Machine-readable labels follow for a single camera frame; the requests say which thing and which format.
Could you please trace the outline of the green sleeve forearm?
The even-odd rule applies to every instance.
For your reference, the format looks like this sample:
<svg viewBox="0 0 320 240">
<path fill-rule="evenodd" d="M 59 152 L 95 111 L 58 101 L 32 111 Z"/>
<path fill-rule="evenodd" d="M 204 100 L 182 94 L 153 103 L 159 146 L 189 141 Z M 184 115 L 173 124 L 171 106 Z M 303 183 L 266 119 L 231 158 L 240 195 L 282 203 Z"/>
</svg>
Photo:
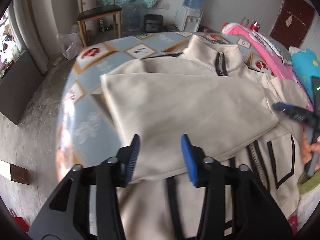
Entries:
<svg viewBox="0 0 320 240">
<path fill-rule="evenodd" d="M 320 171 L 317 171 L 313 176 L 309 177 L 306 172 L 303 172 L 298 180 L 298 189 L 300 195 L 305 195 L 314 190 L 320 184 Z"/>
</svg>

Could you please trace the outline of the right hand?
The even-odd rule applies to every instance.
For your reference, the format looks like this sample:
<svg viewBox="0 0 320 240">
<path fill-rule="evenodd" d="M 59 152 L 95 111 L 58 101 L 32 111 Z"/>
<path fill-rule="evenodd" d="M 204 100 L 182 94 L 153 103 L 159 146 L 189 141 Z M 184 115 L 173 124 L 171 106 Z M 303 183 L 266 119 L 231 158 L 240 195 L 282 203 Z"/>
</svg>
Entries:
<svg viewBox="0 0 320 240">
<path fill-rule="evenodd" d="M 302 139 L 302 147 L 301 147 L 301 155 L 302 155 L 302 162 L 307 164 L 312 159 L 311 152 L 319 152 L 320 144 L 319 139 L 316 143 L 310 144 L 307 141 L 306 133 L 303 132 L 303 139 Z"/>
</svg>

